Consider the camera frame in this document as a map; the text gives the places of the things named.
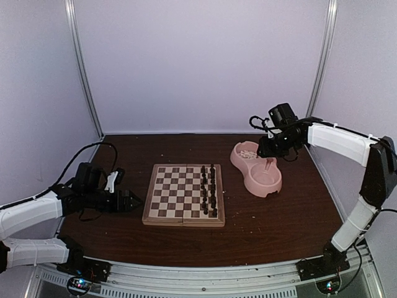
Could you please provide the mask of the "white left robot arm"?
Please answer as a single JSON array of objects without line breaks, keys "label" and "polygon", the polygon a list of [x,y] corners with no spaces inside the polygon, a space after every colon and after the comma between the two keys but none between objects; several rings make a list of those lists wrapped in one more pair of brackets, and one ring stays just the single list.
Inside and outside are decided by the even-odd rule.
[{"label": "white left robot arm", "polygon": [[131,191],[118,190],[125,171],[110,174],[92,163],[80,163],[75,177],[56,183],[33,197],[1,206],[1,271],[25,265],[55,263],[77,276],[89,272],[81,245],[70,237],[22,240],[13,234],[51,219],[83,214],[86,209],[103,213],[131,212],[142,205]]}]

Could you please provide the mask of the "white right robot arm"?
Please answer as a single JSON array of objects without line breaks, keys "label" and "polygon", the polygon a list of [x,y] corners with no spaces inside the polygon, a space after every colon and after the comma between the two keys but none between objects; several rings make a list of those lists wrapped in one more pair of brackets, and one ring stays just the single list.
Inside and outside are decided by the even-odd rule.
[{"label": "white right robot arm", "polygon": [[249,122],[265,135],[259,140],[260,157],[286,158],[307,147],[340,156],[352,166],[339,178],[349,193],[347,210],[341,227],[323,248],[318,269],[331,274],[345,260],[347,250],[363,237],[382,212],[385,201],[396,188],[396,152],[390,137],[376,137],[327,122],[313,116],[299,118],[288,103],[269,110],[266,118],[253,116]]}]

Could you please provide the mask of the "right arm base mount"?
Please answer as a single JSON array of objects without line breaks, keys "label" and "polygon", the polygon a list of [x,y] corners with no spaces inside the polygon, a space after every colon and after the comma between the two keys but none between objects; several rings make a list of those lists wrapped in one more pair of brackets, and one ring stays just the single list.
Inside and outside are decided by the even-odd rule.
[{"label": "right arm base mount", "polygon": [[323,256],[318,256],[312,259],[303,258],[298,261],[295,266],[297,267],[301,281],[337,275],[341,271],[345,271],[350,268],[350,264],[347,260],[341,261],[338,264],[329,264],[325,261]]}]

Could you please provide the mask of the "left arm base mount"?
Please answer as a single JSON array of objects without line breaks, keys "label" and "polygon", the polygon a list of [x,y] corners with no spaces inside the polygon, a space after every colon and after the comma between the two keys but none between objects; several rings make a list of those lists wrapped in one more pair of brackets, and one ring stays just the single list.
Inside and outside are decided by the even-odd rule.
[{"label": "left arm base mount", "polygon": [[92,282],[107,282],[111,264],[105,261],[83,258],[79,261],[67,261],[63,264],[57,264],[56,269]]}]

